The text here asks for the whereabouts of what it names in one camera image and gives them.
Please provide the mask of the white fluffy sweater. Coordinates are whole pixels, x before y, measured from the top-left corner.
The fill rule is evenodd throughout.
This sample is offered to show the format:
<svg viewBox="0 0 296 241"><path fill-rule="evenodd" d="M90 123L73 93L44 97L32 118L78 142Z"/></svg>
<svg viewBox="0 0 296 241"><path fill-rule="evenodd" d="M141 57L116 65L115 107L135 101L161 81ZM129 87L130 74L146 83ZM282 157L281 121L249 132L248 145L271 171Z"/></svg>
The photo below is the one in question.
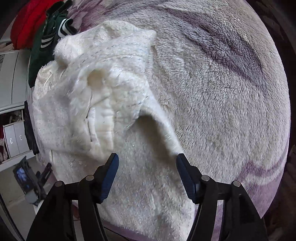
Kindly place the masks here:
<svg viewBox="0 0 296 241"><path fill-rule="evenodd" d="M57 179L79 181L118 154L98 206L105 222L141 238L186 240L195 207L176 168L182 147L149 83L155 38L123 21L64 37L37 75L31 110Z"/></svg>

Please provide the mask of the black garment on bed edge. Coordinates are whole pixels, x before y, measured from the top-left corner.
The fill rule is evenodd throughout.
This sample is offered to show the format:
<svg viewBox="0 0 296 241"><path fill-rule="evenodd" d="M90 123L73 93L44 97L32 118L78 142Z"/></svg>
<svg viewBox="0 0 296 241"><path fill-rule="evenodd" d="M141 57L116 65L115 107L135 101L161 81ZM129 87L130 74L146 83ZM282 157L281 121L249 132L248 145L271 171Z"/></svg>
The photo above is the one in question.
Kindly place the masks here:
<svg viewBox="0 0 296 241"><path fill-rule="evenodd" d="M27 101L24 102L23 119L24 119L25 136L27 139L29 150L32 150L33 154L36 155L39 153L39 148L37 146L36 138L34 135Z"/></svg>

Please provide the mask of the white wardrobe cabinet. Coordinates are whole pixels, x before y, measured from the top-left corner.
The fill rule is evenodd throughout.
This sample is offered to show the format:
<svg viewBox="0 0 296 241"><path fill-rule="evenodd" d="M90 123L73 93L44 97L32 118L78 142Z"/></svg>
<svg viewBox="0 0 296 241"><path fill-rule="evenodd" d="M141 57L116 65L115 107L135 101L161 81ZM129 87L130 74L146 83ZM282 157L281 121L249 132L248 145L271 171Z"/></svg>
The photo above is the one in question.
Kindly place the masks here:
<svg viewBox="0 0 296 241"><path fill-rule="evenodd" d="M29 50L1 53L1 113L23 108L27 100Z"/></svg>

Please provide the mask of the floral purple bed blanket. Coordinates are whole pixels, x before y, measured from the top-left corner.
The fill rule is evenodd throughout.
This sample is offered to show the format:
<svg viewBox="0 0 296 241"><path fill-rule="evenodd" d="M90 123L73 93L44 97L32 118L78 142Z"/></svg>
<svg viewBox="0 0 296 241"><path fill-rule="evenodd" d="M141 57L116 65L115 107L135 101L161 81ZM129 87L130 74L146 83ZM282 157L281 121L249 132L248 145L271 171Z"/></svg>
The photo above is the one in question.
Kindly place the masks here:
<svg viewBox="0 0 296 241"><path fill-rule="evenodd" d="M279 186L290 135L283 64L246 1L74 1L79 33L105 21L156 32L149 81L189 162L238 180L263 216ZM104 225L132 240L137 233Z"/></svg>

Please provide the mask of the green striped jacket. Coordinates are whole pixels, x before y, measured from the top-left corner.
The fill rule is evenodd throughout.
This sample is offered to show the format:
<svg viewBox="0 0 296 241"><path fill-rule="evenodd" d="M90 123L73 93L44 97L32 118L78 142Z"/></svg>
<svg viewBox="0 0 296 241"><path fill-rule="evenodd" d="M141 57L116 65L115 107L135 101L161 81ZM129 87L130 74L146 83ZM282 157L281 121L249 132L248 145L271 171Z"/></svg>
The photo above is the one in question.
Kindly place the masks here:
<svg viewBox="0 0 296 241"><path fill-rule="evenodd" d="M68 17L68 10L73 1L58 1L46 12L46 20L37 30L29 60L28 84L32 88L39 70L54 60L54 49L58 41L67 35L75 35L73 20Z"/></svg>

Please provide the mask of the red garment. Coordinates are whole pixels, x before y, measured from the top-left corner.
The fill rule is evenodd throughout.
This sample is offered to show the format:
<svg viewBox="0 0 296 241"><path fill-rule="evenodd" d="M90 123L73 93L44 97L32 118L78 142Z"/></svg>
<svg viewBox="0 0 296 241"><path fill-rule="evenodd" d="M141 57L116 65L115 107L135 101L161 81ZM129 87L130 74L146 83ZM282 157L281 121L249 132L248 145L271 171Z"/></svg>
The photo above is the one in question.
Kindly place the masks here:
<svg viewBox="0 0 296 241"><path fill-rule="evenodd" d="M33 46L37 30L46 20L46 13L58 0L29 1L17 14L13 23L10 39L14 50L28 49Z"/></svg>

